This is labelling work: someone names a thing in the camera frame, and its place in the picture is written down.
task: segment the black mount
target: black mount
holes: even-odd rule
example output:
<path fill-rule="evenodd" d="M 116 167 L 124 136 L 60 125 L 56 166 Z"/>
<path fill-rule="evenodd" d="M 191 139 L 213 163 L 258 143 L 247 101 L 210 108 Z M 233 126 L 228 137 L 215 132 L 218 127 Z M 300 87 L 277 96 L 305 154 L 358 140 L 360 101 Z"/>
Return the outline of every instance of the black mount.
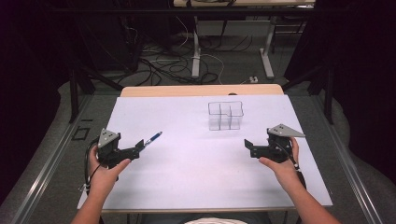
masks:
<path fill-rule="evenodd" d="M 250 150 L 251 158 L 265 157 L 271 161 L 281 163 L 292 157 L 290 138 L 305 137 L 303 133 L 299 133 L 284 124 L 267 129 L 267 134 L 268 146 L 254 146 L 245 139 L 245 147 Z"/>
<path fill-rule="evenodd" d="M 143 139 L 134 147 L 120 150 L 118 149 L 120 133 L 113 133 L 103 129 L 98 142 L 98 160 L 101 164 L 107 165 L 108 169 L 113 168 L 121 161 L 130 159 L 131 161 L 139 158 L 139 153 L 145 148 Z"/>

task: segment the forearm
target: forearm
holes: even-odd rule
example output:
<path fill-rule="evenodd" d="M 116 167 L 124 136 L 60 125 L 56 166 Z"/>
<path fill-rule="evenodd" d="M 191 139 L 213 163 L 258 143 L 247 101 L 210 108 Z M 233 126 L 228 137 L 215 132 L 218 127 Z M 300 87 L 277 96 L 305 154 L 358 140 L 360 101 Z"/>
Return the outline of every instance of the forearm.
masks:
<path fill-rule="evenodd" d="M 340 223 L 303 186 L 287 189 L 304 224 Z"/>
<path fill-rule="evenodd" d="M 102 207 L 105 203 L 106 198 L 95 197 L 95 195 L 89 195 L 85 203 L 81 206 L 73 219 L 73 224 L 84 223 L 90 224 L 99 223 L 99 218 L 102 213 Z"/>

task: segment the desk leg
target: desk leg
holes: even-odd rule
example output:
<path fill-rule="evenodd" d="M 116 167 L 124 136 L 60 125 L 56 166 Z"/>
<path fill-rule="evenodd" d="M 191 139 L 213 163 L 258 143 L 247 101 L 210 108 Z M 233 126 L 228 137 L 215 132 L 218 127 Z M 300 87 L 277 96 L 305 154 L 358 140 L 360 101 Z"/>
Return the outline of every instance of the desk leg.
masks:
<path fill-rule="evenodd" d="M 192 58 L 192 78 L 199 77 L 199 64 L 201 60 L 201 49 L 199 48 L 199 39 L 197 31 L 194 32 L 194 57 Z"/>
<path fill-rule="evenodd" d="M 268 58 L 268 51 L 271 48 L 271 40 L 274 36 L 274 30 L 276 26 L 276 17 L 271 18 L 270 25 L 268 26 L 267 38 L 265 40 L 265 46 L 263 49 L 260 49 L 260 55 L 262 56 L 262 64 L 264 65 L 265 75 L 267 78 L 273 79 L 275 78 L 274 72 L 271 67 L 270 59 Z"/>

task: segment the white shirt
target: white shirt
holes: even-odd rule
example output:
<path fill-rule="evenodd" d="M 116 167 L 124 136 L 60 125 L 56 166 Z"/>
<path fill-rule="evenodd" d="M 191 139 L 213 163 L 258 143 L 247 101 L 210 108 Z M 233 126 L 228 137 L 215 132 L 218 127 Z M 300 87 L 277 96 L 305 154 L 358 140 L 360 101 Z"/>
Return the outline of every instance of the white shirt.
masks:
<path fill-rule="evenodd" d="M 215 217 L 200 218 L 194 221 L 186 222 L 186 224 L 247 224 L 243 221 L 238 221 L 234 219 L 222 219 Z"/>

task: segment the finger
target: finger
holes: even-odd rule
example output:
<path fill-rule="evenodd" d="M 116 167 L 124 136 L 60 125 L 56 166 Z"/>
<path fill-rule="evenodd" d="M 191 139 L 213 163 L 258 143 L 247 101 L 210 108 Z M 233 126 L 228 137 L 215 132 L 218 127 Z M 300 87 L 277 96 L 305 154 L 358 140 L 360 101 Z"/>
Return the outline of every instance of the finger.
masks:
<path fill-rule="evenodd" d="M 291 137 L 290 141 L 291 141 L 291 146 L 292 146 L 293 158 L 296 162 L 298 162 L 298 153 L 299 153 L 300 147 L 298 146 L 297 140 L 294 137 Z"/>
<path fill-rule="evenodd" d="M 260 157 L 259 162 L 270 168 L 271 170 L 274 170 L 274 166 L 276 165 L 276 162 L 271 161 L 268 158 L 265 157 Z"/>
<path fill-rule="evenodd" d="M 125 160 L 121 161 L 118 165 L 113 167 L 111 169 L 111 172 L 114 172 L 117 175 L 119 175 L 129 165 L 129 163 L 131 163 L 131 160 L 130 159 L 125 159 Z"/>
<path fill-rule="evenodd" d="M 96 159 L 97 150 L 98 150 L 98 146 L 93 146 L 90 151 L 90 163 L 91 166 L 94 167 L 100 164 L 99 161 Z"/>

